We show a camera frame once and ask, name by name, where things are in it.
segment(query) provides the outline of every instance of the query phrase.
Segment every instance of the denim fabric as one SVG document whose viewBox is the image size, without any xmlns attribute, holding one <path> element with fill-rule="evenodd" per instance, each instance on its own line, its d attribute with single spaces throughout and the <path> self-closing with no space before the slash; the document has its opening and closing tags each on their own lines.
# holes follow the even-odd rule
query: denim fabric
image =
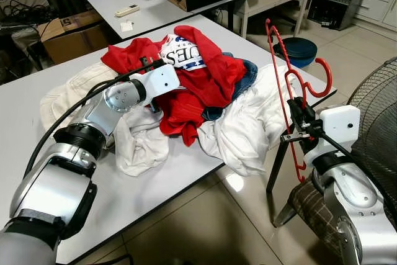
<svg viewBox="0 0 397 265">
<path fill-rule="evenodd" d="M 230 52 L 224 52 L 222 54 L 233 57 L 233 54 Z M 248 60 L 243 60 L 243 63 L 247 71 L 244 77 L 234 85 L 234 93 L 231 97 L 232 101 L 255 82 L 256 75 L 258 74 L 258 67 L 254 63 Z M 205 120 L 214 121 L 222 116 L 222 112 L 223 108 L 220 107 L 206 107 L 202 113 L 202 117 Z"/>
</svg>

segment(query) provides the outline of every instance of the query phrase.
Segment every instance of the blue bowl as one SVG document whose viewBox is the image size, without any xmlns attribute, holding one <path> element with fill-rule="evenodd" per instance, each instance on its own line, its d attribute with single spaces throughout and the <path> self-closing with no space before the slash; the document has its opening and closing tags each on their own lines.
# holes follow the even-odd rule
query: blue bowl
<svg viewBox="0 0 397 265">
<path fill-rule="evenodd" d="M 301 37 L 290 37 L 283 40 L 291 64 L 302 68 L 313 62 L 317 55 L 317 46 L 312 41 Z M 273 46 L 274 52 L 283 57 L 279 44 Z"/>
</svg>

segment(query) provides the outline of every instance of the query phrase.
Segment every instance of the white remote control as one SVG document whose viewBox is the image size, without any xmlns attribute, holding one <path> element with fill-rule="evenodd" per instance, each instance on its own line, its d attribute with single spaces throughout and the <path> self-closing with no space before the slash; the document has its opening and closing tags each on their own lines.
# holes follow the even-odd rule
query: white remote control
<svg viewBox="0 0 397 265">
<path fill-rule="evenodd" d="M 136 11 L 139 11 L 139 6 L 134 4 L 132 6 L 123 7 L 122 9 L 117 10 L 115 12 L 115 16 L 116 17 L 123 17 L 123 16 L 126 16 L 126 15 L 131 14 L 131 13 L 136 12 Z"/>
</svg>

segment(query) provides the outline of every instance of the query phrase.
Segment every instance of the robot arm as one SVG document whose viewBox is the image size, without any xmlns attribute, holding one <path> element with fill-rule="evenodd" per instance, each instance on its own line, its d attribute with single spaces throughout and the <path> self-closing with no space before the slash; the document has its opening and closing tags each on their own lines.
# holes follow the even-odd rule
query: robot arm
<svg viewBox="0 0 397 265">
<path fill-rule="evenodd" d="M 55 144 L 26 175 L 11 202 L 10 221 L 0 232 L 0 263 L 55 264 L 61 240 L 83 227 L 97 187 L 96 161 L 121 116 L 133 106 L 179 87 L 171 65 L 115 84 L 84 105 Z"/>
<path fill-rule="evenodd" d="M 312 179 L 334 216 L 344 263 L 397 264 L 397 232 L 385 215 L 384 198 L 347 156 L 358 137 L 360 110 L 333 107 L 316 119 L 311 107 L 300 108 L 301 98 L 288 104 L 298 133 L 283 136 L 282 141 L 299 141 L 306 165 L 314 167 Z"/>
</svg>

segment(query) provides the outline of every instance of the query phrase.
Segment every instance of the fan grille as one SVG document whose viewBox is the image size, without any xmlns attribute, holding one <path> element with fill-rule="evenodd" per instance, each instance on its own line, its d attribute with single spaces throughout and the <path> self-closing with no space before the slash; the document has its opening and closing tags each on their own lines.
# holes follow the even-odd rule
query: fan grille
<svg viewBox="0 0 397 265">
<path fill-rule="evenodd" d="M 364 80 L 348 104 L 361 111 L 359 139 L 352 154 L 397 207 L 397 57 Z"/>
</svg>

